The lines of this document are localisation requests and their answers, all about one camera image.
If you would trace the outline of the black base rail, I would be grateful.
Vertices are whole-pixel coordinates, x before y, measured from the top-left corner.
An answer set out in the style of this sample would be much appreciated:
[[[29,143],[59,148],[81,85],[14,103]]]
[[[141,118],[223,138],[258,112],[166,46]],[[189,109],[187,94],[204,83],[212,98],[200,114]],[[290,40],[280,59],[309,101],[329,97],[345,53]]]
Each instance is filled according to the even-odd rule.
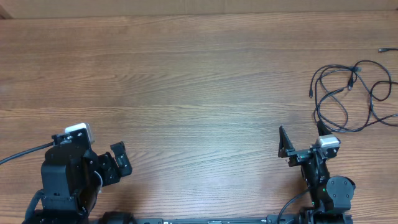
[[[137,223],[137,224],[299,224],[299,223],[319,223],[319,224],[353,224],[351,215],[345,217],[315,216],[313,221],[305,221],[300,215],[287,214],[278,218],[278,215],[268,215],[263,218],[190,218],[190,219],[171,219],[162,218],[134,218],[131,213],[106,212],[102,218],[91,220],[90,223]]]

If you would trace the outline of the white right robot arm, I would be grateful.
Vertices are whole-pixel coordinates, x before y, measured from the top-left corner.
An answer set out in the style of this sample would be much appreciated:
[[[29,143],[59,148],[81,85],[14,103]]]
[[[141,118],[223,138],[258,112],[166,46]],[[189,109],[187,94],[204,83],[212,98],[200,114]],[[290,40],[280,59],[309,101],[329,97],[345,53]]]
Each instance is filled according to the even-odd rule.
[[[353,223],[351,209],[356,184],[348,177],[331,176],[326,162],[337,156],[341,141],[324,124],[317,122],[319,137],[308,149],[296,150],[283,126],[279,128],[280,158],[287,158],[288,165],[301,168],[302,178],[307,189],[290,199],[275,218],[276,223],[299,224],[349,224]],[[312,205],[303,207],[296,215],[284,215],[287,207],[309,194]]]

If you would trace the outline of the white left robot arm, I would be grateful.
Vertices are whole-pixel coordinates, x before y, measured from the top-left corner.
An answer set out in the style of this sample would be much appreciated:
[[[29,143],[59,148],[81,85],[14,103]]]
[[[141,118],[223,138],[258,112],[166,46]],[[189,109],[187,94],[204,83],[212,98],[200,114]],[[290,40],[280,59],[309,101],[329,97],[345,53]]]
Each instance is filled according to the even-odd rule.
[[[72,142],[49,149],[41,166],[43,189],[32,197],[24,223],[88,223],[101,189],[132,173],[124,143],[110,148],[113,156]]]

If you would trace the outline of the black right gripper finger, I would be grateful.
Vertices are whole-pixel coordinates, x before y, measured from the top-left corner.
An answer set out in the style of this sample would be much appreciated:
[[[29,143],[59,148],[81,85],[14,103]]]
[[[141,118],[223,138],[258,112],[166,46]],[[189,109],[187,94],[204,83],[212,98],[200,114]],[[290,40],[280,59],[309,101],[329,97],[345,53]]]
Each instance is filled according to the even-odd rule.
[[[295,151],[295,148],[293,147],[283,125],[279,127],[279,139],[278,157],[288,157],[291,152]]]
[[[317,121],[317,129],[319,136],[327,136],[332,134],[332,132],[324,125],[321,120]]]

